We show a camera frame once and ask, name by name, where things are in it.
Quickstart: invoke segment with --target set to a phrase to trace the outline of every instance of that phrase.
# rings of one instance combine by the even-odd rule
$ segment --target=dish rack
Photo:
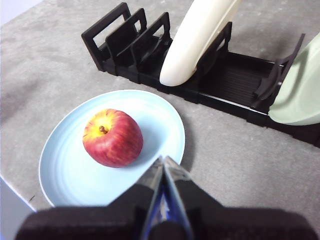
[[[94,37],[120,16],[124,22],[97,46]],[[163,28],[163,34],[155,33]],[[232,22],[227,23],[199,59],[196,72],[179,86],[165,86],[160,71],[172,43],[169,13],[163,13],[147,27],[145,11],[131,15],[126,3],[119,4],[81,36],[99,71],[122,76],[186,101],[203,104],[235,115],[247,122],[292,135],[320,148],[320,123],[293,126],[273,121],[268,116],[304,39],[301,35],[294,51],[275,62],[228,50]]]

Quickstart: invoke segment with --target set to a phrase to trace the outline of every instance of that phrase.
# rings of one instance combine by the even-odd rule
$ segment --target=apple
[[[98,163],[120,168],[139,156],[143,137],[132,117],[109,108],[90,119],[84,129],[82,142],[88,154]]]

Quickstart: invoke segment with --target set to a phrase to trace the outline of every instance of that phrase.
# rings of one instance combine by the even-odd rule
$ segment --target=plate
[[[191,78],[197,70],[199,59],[232,20],[241,1],[192,2],[164,59],[159,77],[161,84],[173,87]]]
[[[320,33],[297,55],[268,115],[281,124],[320,123]]]
[[[87,122],[107,108],[129,114],[142,132],[142,151],[125,167],[97,163],[82,143]],[[52,206],[105,206],[132,186],[159,156],[170,156],[180,164],[184,149],[184,126],[169,102],[147,91],[112,91],[84,102],[55,127],[42,150],[39,181]]]

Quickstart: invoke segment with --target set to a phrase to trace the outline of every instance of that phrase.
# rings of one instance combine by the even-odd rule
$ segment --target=light blue plate
[[[83,147],[87,122],[107,108],[129,114],[142,131],[142,151],[125,167],[103,166]],[[170,103],[147,91],[108,92],[78,106],[52,131],[40,157],[41,189],[52,206],[107,205],[132,186],[159,156],[170,156],[180,164],[184,149],[184,126]]]

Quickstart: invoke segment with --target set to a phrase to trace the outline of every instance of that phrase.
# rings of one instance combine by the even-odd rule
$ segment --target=table surface
[[[38,180],[42,148],[58,122],[106,92],[145,90],[168,100],[185,126],[181,165],[225,206],[282,208],[320,233],[320,149],[285,133],[97,70],[81,33],[120,0],[45,0],[1,28],[1,175],[35,209],[48,208]],[[174,37],[191,0],[128,0],[148,24],[169,12]],[[320,32],[318,0],[244,0],[232,52],[275,60]]]

